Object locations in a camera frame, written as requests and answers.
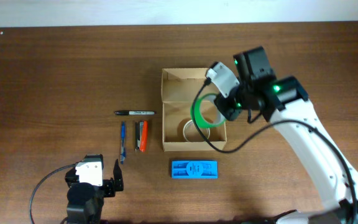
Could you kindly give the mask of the green tape roll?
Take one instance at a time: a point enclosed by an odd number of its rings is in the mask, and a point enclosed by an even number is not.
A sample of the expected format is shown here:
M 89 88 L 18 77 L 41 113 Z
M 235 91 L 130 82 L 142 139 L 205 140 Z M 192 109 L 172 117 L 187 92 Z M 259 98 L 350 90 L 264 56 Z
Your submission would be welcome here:
M 212 123 L 207 121 L 202 115 L 201 103 L 203 102 L 203 100 L 207 100 L 210 103 L 212 103 L 213 106 L 215 106 L 214 101 L 216 98 L 217 95 L 213 93 L 208 93 L 202 96 L 201 98 L 196 98 L 194 105 L 191 107 L 191 111 L 193 112 L 191 118 L 195 120 L 199 128 L 215 128 L 222 125 L 226 121 L 226 118 L 220 113 L 217 107 L 216 107 L 217 109 L 216 119 Z

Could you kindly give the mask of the white masking tape roll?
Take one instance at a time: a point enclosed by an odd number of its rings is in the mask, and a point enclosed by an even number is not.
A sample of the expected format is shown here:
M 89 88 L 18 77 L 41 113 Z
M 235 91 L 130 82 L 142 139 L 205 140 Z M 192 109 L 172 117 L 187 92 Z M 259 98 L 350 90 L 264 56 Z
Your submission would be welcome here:
M 211 134 L 211 130 L 209 128 L 200 128 L 200 131 L 204 134 L 204 136 L 208 139 Z M 185 123 L 183 127 L 183 137 L 187 142 L 202 142 L 204 139 L 198 132 L 197 128 L 194 125 L 192 120 L 189 120 Z

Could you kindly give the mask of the blue ballpoint pen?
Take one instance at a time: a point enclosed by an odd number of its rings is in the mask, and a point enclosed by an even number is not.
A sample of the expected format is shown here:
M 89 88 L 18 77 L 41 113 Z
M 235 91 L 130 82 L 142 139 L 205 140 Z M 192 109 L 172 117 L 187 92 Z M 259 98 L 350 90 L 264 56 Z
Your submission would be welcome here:
M 126 122 L 122 121 L 121 122 L 121 153 L 120 153 L 121 164 L 123 164 L 126 159 L 125 141 L 126 141 Z

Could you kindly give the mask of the orange black stapler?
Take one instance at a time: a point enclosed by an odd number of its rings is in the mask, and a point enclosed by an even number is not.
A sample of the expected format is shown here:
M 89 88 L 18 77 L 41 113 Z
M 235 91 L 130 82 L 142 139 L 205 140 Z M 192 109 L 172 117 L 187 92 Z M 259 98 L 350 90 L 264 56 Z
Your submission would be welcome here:
M 148 121 L 139 121 L 135 123 L 135 150 L 145 152 L 148 139 Z

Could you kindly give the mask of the black sharpie marker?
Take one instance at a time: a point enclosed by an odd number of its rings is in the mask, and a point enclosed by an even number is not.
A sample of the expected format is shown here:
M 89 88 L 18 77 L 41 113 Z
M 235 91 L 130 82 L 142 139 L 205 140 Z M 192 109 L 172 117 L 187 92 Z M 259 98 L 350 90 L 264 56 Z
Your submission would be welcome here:
M 135 115 L 141 115 L 141 116 L 148 116 L 148 115 L 154 115 L 154 111 L 140 111 L 140 110 L 118 110 L 114 112 L 117 116 L 135 116 Z

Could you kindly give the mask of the blue whiteboard duster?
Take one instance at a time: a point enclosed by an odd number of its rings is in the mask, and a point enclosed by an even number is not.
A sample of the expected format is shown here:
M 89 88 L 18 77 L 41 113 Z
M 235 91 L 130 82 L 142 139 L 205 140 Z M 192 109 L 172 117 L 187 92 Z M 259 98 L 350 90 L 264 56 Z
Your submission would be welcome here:
M 173 179 L 217 179 L 218 163 L 208 160 L 172 161 Z

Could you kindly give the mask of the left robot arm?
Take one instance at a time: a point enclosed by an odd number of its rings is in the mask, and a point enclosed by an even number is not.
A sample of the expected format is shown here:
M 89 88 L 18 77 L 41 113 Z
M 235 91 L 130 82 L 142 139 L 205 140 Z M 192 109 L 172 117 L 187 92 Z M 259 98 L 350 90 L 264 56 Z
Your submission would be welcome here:
M 122 192 L 124 181 L 119 161 L 115 161 L 110 179 L 103 179 L 103 167 L 102 157 L 86 157 L 66 173 L 68 223 L 107 223 L 101 218 L 104 199 Z

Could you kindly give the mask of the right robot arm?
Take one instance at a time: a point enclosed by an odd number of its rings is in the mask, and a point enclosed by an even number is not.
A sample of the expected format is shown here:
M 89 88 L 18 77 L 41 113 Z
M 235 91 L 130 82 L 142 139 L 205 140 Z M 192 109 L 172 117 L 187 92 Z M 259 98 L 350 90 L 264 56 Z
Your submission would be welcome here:
M 358 223 L 358 171 L 323 127 L 300 82 L 293 76 L 278 79 L 263 47 L 233 59 L 237 75 L 221 62 L 206 73 L 220 91 L 217 109 L 228 121 L 241 111 L 258 111 L 289 143 L 324 207 L 321 212 L 285 212 L 267 223 Z

